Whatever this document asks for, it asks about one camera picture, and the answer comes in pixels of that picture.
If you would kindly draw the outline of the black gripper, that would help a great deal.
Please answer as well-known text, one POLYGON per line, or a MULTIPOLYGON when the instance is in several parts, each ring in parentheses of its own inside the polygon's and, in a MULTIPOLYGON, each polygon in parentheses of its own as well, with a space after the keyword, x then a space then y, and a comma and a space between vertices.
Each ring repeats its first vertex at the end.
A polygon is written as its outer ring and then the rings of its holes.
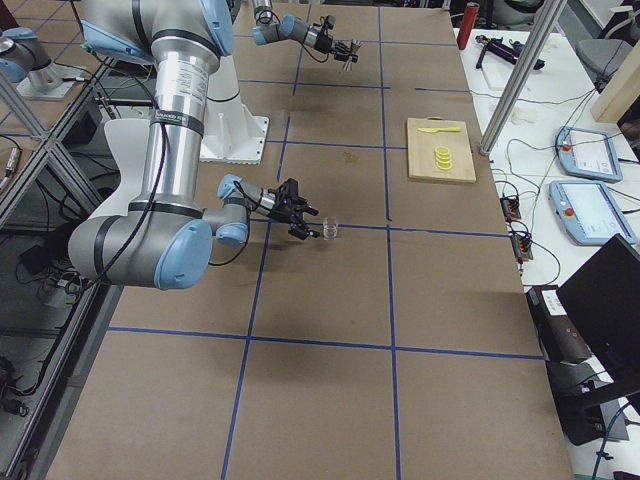
POLYGON ((316 31, 316 40, 313 48, 323 54, 333 55, 334 59, 343 63, 357 63, 358 55, 353 52, 340 53, 337 51, 358 51, 363 42, 360 40, 352 40, 349 44, 342 41, 336 41, 334 44, 334 38, 326 31, 316 31))
POLYGON ((276 195, 274 207, 267 217, 280 223, 289 223, 288 233, 295 238, 319 238, 321 233, 304 221, 303 214, 317 216, 319 211, 298 195, 280 193, 276 195))

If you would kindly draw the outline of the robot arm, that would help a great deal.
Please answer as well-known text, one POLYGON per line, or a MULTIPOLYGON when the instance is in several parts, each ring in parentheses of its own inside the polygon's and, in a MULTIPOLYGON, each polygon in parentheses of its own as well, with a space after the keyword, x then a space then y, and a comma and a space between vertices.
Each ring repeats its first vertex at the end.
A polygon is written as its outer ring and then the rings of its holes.
POLYGON ((362 42, 352 40, 349 45, 336 40, 331 32, 335 27, 333 15, 321 17, 318 23, 309 24, 291 14, 278 17, 271 1, 252 1, 255 26, 252 36, 257 45, 267 45, 285 40, 299 43, 303 50, 318 63, 324 63, 329 57, 343 63, 343 69, 349 71, 359 60, 362 42))
POLYGON ((196 205, 208 81, 234 49, 226 2, 88 1, 82 25, 93 52, 157 72, 133 197, 123 213, 94 211, 69 240, 69 258, 88 283, 189 288, 216 243, 246 241, 253 212, 285 224, 296 238, 316 236, 305 220, 312 208, 291 179, 265 189, 228 175, 218 189, 220 209, 196 205))

